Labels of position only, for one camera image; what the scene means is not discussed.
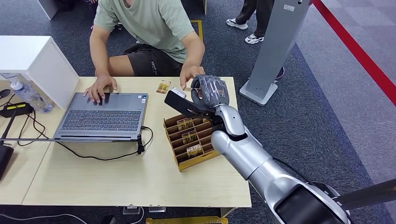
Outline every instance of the black shorts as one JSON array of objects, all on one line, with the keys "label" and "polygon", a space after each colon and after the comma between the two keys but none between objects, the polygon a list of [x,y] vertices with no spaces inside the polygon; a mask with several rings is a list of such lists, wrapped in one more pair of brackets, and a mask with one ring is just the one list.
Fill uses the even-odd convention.
[{"label": "black shorts", "polygon": [[165,52],[146,44],[135,44],[126,51],[135,76],[180,76],[181,63]]}]

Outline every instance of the bottle cap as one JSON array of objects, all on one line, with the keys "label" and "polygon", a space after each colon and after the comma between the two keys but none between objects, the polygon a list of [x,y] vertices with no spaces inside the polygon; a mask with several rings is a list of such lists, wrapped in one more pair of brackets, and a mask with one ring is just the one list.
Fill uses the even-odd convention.
[{"label": "bottle cap", "polygon": [[11,83],[11,88],[13,90],[20,90],[23,88],[23,84],[20,82]]}]

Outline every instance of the label sticker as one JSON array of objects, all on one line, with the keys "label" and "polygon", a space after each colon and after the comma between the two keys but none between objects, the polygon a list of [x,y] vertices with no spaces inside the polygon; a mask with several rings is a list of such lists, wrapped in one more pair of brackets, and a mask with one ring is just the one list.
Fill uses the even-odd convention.
[{"label": "label sticker", "polygon": [[289,6],[289,5],[284,5],[283,9],[289,10],[291,12],[294,12],[295,7],[294,6]]}]

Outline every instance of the laptop keyboard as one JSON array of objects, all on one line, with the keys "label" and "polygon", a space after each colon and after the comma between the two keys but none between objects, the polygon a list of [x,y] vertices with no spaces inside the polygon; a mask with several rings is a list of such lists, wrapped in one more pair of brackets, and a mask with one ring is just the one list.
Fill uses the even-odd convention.
[{"label": "laptop keyboard", "polygon": [[137,131],[141,111],[70,110],[61,130]]}]

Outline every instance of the black pole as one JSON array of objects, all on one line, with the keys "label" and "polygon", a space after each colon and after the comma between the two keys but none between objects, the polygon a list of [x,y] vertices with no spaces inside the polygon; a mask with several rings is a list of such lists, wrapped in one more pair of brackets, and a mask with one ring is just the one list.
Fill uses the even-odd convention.
[{"label": "black pole", "polygon": [[334,199],[345,210],[396,200],[396,179],[363,188]]}]

